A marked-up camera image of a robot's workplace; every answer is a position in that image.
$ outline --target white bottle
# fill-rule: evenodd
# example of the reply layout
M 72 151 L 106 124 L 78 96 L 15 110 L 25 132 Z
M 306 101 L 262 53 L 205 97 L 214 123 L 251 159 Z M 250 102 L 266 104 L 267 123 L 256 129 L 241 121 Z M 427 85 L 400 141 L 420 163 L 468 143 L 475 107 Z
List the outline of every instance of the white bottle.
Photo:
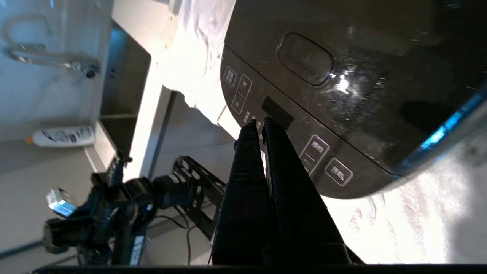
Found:
M 26 141 L 40 147 L 88 146 L 94 143 L 94 130 L 92 126 L 39 129 Z

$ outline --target black cable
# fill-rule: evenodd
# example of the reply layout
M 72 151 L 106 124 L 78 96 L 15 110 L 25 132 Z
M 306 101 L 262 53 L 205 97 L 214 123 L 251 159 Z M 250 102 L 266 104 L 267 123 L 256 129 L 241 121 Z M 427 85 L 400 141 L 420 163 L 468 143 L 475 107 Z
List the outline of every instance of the black cable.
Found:
M 179 226 L 180 228 L 182 229 L 189 229 L 189 222 L 187 221 L 186 219 L 186 216 L 181 212 L 181 210 L 179 210 L 179 208 L 177 207 L 174 207 L 176 209 L 176 211 L 179 213 L 179 215 L 181 215 L 181 217 L 183 218 L 184 220 L 184 223 L 186 224 L 186 226 L 180 224 L 178 221 L 176 221 L 175 219 L 169 217 L 169 216 L 166 216 L 166 215 L 157 215 L 154 217 L 155 218 L 165 218 L 165 219 L 168 219 L 170 221 L 172 221 L 175 225 Z
M 195 228 L 196 225 L 190 227 L 187 231 L 186 231 L 186 242 L 187 242 L 187 265 L 190 265 L 191 264 L 191 245 L 189 244 L 189 233 L 191 232 L 191 230 L 193 230 L 193 228 Z

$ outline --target wall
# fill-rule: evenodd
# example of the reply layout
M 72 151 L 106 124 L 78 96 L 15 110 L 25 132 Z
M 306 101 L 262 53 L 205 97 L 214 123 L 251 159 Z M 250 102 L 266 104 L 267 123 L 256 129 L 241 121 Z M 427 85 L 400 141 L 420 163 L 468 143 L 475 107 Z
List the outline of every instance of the wall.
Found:
M 1 0 L 0 48 L 43 43 L 49 52 L 84 53 L 103 65 L 111 9 L 111 0 Z M 80 72 L 0 54 L 0 141 L 93 119 L 102 81 L 101 76 L 86 79 Z
M 38 241 L 50 188 L 60 187 L 82 203 L 91 189 L 92 167 L 82 148 L 49 149 L 23 140 L 0 142 L 0 254 Z

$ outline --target orange cap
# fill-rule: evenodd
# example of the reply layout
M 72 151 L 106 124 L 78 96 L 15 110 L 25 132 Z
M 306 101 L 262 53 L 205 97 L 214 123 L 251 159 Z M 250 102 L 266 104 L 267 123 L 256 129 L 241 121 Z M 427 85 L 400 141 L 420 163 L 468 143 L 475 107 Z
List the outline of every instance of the orange cap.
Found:
M 32 145 L 34 144 L 34 138 L 32 138 L 32 136 L 29 136 L 25 139 L 25 141 L 29 144 L 29 145 Z

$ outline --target faucet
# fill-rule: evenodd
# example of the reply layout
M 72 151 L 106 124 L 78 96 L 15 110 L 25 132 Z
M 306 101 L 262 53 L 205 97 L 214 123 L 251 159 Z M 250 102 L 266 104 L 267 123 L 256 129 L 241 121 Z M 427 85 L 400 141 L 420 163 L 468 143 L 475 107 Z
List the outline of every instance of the faucet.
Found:
M 7 57 L 27 64 L 66 67 L 80 71 L 86 78 L 93 78 L 100 73 L 98 61 L 84 55 L 57 54 L 47 52 L 44 44 L 18 44 L 4 50 Z

